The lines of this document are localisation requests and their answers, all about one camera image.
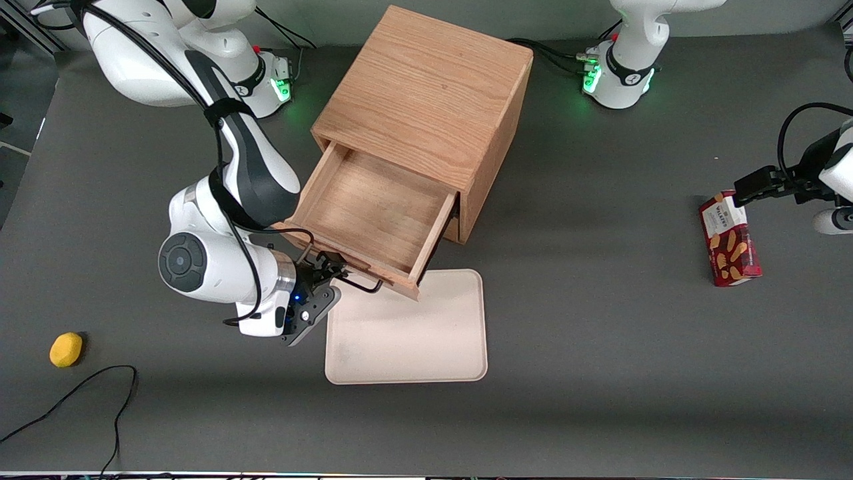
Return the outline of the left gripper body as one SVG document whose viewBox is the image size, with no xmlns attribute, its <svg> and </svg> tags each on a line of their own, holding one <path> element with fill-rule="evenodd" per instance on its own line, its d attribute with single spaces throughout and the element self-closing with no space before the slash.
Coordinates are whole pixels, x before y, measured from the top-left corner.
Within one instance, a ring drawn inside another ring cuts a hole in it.
<svg viewBox="0 0 853 480">
<path fill-rule="evenodd" d="M 814 230 L 825 235 L 852 233 L 852 131 L 837 130 L 810 145 L 798 167 L 817 190 L 814 197 L 834 206 L 816 213 Z"/>
</svg>

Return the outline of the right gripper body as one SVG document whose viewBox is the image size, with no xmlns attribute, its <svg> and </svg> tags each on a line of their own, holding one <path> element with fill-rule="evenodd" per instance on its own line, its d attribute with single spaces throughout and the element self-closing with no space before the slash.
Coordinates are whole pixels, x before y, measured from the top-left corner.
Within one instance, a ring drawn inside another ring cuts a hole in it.
<svg viewBox="0 0 853 480">
<path fill-rule="evenodd" d="M 250 313 L 254 300 L 237 303 L 238 316 L 248 315 L 238 322 L 243 335 L 252 337 L 281 337 L 285 311 L 292 300 L 304 303 L 307 295 L 316 291 L 311 269 L 306 265 L 284 265 L 260 275 L 260 304 Z"/>
</svg>

